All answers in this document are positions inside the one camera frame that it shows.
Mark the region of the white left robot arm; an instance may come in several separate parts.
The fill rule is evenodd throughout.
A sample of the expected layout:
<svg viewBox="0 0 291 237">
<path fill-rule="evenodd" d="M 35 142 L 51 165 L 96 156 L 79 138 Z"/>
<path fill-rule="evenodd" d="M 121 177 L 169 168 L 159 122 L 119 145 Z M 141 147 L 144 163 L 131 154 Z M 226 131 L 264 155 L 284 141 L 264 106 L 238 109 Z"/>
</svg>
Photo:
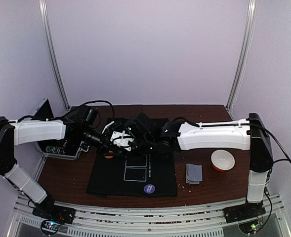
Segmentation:
<svg viewBox="0 0 291 237">
<path fill-rule="evenodd" d="M 131 147 L 123 135 L 115 139 L 107 127 L 102 133 L 90 127 L 95 114 L 86 102 L 60 117 L 26 115 L 13 120 L 0 117 L 0 176 L 33 203 L 34 215 L 55 219 L 64 216 L 66 212 L 54 204 L 52 195 L 19 164 L 24 159 L 15 157 L 15 147 L 26 144 L 30 149 L 35 142 L 59 141 L 72 137 L 97 148 L 105 148 L 113 154 L 121 155 L 130 151 Z"/>
</svg>

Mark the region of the purple small blind button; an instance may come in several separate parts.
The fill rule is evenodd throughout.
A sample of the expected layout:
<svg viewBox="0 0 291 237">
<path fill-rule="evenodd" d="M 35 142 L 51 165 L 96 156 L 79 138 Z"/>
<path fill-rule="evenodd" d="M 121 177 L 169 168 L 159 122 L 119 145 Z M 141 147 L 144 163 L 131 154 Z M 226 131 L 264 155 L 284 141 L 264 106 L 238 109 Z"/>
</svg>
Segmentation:
<svg viewBox="0 0 291 237">
<path fill-rule="evenodd" d="M 143 191 L 145 194 L 153 194 L 156 191 L 156 187 L 153 184 L 147 184 L 144 186 Z"/>
</svg>

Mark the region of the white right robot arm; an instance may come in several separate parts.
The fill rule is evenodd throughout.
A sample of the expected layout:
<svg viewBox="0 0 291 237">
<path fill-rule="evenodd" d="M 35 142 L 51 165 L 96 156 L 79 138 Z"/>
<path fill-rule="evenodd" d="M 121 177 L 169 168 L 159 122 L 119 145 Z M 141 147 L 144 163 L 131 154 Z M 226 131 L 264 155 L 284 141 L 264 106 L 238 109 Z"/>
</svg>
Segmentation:
<svg viewBox="0 0 291 237">
<path fill-rule="evenodd" d="M 103 133 L 110 144 L 124 156 L 165 154 L 200 148 L 238 149 L 250 152 L 247 199 L 244 204 L 223 210 L 228 223 L 264 214 L 264 189 L 275 164 L 271 139 L 275 136 L 265 128 L 260 116 L 250 113 L 247 119 L 229 122 L 195 123 L 177 117 L 159 125 L 144 113 L 127 121 L 113 120 Z"/>
</svg>

